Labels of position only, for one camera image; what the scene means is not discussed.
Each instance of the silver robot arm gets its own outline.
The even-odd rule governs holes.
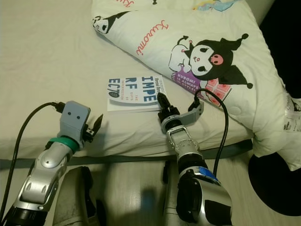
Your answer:
[[[177,155],[179,181],[177,198],[175,175],[169,171],[165,203],[165,226],[230,226],[231,198],[208,169],[199,145],[185,125],[195,122],[204,110],[204,103],[195,100],[186,114],[180,115],[166,96],[158,94],[158,114],[162,131]]]
[[[6,226],[42,226],[58,189],[66,164],[76,151],[92,142],[99,130],[103,115],[92,129],[86,124],[90,108],[74,101],[67,102],[60,119],[60,132],[50,139],[35,160],[16,201],[8,212]]]

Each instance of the pink text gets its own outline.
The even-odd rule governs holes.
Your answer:
[[[165,20],[161,20],[160,24],[157,24],[155,26],[153,26],[152,29],[150,29],[150,32],[148,32],[145,37],[143,38],[143,40],[141,41],[140,45],[138,46],[136,53],[137,55],[139,55],[139,53],[141,55],[143,55],[142,50],[144,50],[144,48],[146,47],[147,43],[149,42],[150,38],[156,33],[156,31],[159,30],[159,28],[161,28],[161,30],[163,30],[164,28],[167,30],[168,29],[168,24],[164,25],[163,23],[165,22]]]
[[[122,3],[125,7],[130,7],[131,4],[134,4],[133,1],[129,1],[129,0],[116,0],[119,1],[120,3]]]

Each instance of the book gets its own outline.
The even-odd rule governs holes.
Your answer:
[[[162,75],[109,79],[108,112],[159,111],[159,92],[166,95]]]

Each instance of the black cable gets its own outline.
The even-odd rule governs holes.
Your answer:
[[[22,134],[23,134],[23,132],[24,132],[24,130],[25,130],[28,122],[30,121],[30,119],[39,110],[41,110],[42,108],[44,108],[46,106],[57,107],[57,103],[55,103],[55,102],[45,103],[45,104],[37,107],[36,109],[34,109],[33,112],[31,112],[30,115],[27,117],[27,119],[25,120],[25,122],[23,123],[23,125],[22,125],[22,127],[21,127],[21,129],[19,131],[19,134],[18,134],[18,137],[17,137],[17,140],[16,140],[16,145],[15,145],[13,159],[12,159],[12,162],[11,162],[11,165],[10,165],[10,169],[9,169],[8,181],[7,181],[5,192],[4,192],[3,202],[2,202],[2,205],[1,205],[1,211],[0,211],[0,222],[1,222],[1,225],[4,224],[4,221],[2,221],[2,219],[3,219],[5,207],[6,207],[6,204],[7,204],[7,201],[8,201],[8,193],[9,193],[9,190],[10,190],[10,184],[11,184],[11,180],[12,180],[12,177],[13,177],[13,173],[14,173],[16,161],[17,161],[17,156],[18,156],[18,151],[19,151],[19,146],[20,146],[20,141],[21,141],[21,138],[22,138]]]
[[[196,93],[194,95],[194,99],[195,100],[198,99],[198,93],[201,92],[201,91],[209,93],[211,96],[213,96],[221,104],[221,106],[222,106],[222,108],[224,110],[224,114],[225,114],[225,129],[224,129],[224,134],[222,136],[222,141],[221,141],[220,147],[218,149],[218,152],[216,154],[215,161],[214,161],[213,174],[216,177],[218,162],[220,160],[222,149],[224,148],[224,144],[225,144],[227,133],[228,133],[229,116],[228,116],[227,108],[226,108],[225,104],[223,103],[223,101],[216,94],[214,94],[213,92],[211,92],[210,90],[200,88],[199,90],[196,91]]]

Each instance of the mattress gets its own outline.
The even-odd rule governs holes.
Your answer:
[[[244,0],[93,0],[92,25],[187,91],[217,95],[254,132],[257,157],[278,152],[290,170],[301,167],[301,99],[287,93]],[[198,96],[220,107],[207,92]]]
[[[10,159],[17,134],[29,113],[51,101],[74,100],[91,108],[92,125],[104,114],[92,144],[76,156],[165,156],[158,112],[108,113],[109,78],[157,74],[97,35],[91,26],[91,1],[3,0],[0,12],[0,159]],[[170,102],[187,112],[193,95],[164,78]],[[59,131],[60,114],[51,107],[36,114],[20,145],[19,158],[36,158]],[[201,149],[217,147],[224,115],[205,103],[199,120],[188,126]],[[230,119],[226,145],[253,137]]]

